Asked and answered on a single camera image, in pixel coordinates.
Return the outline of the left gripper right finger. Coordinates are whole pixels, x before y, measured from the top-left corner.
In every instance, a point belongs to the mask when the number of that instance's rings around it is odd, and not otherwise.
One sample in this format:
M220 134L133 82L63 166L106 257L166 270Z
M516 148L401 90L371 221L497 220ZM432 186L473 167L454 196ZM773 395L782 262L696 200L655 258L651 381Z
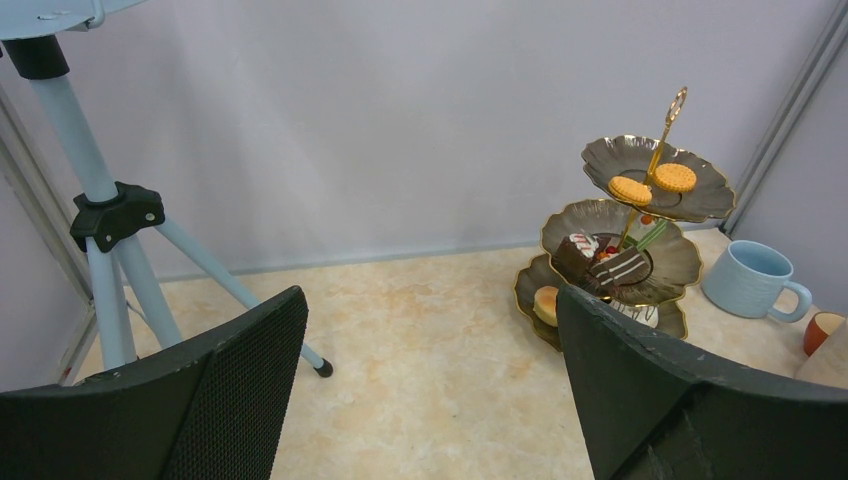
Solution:
M843 479L847 393L751 368L583 290L558 329L598 479Z

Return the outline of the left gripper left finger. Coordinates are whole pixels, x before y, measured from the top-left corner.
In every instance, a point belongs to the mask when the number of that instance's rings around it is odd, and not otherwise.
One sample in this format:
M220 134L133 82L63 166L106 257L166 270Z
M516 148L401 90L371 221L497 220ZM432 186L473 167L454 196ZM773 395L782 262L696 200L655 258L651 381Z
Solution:
M74 386L1 396L5 479L267 479L308 318L292 286Z

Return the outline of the white striped donut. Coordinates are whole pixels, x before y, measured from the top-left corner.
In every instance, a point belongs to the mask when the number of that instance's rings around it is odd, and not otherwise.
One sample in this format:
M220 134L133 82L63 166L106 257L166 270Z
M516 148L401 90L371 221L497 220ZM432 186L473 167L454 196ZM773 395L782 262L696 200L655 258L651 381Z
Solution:
M628 316L634 321L644 324L651 328L656 328L659 323L659 309L657 306L631 306L625 305L615 300L611 300L609 306Z

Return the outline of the white strawberry cake slice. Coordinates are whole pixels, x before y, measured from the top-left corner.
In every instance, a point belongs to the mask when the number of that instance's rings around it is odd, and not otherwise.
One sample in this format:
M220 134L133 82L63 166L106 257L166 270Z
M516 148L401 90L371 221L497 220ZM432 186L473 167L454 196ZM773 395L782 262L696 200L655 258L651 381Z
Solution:
M639 283L651 273L652 265L636 247L599 260L589 269L589 275L603 288Z

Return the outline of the orange bun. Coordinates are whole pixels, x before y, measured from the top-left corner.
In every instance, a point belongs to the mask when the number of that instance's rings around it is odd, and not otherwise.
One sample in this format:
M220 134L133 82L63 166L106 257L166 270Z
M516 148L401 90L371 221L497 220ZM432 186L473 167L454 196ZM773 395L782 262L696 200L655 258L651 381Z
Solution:
M533 297L533 312L546 325L557 328L557 295L559 289L554 286L543 286L536 290Z

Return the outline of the green matcha cake slice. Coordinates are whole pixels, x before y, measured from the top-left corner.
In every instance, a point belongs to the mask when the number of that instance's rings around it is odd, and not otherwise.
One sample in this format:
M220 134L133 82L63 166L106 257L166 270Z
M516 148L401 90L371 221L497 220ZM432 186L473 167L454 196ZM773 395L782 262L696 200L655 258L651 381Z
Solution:
M650 224L643 224L641 221L635 222L635 232L626 235L621 249L635 248L639 252L645 251L665 233L668 224L669 222L664 219L653 220Z

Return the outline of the chocolate cake slice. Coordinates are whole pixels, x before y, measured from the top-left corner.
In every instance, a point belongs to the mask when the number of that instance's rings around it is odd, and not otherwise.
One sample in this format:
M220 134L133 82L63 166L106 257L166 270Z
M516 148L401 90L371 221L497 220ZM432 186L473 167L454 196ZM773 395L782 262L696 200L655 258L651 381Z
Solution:
M569 283L577 284L610 242L608 236L571 233L563 238L551 258L552 268Z

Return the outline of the orange macaron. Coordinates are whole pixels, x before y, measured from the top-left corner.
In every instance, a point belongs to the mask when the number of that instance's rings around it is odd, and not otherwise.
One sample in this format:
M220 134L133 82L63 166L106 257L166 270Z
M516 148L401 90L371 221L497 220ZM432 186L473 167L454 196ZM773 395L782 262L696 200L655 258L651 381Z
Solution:
M678 163L658 165L651 177L659 188L673 193L691 192L697 183L695 172L686 165Z
M612 177L608 182L608 190L616 199L636 206L649 205L653 199L648 185L624 176Z

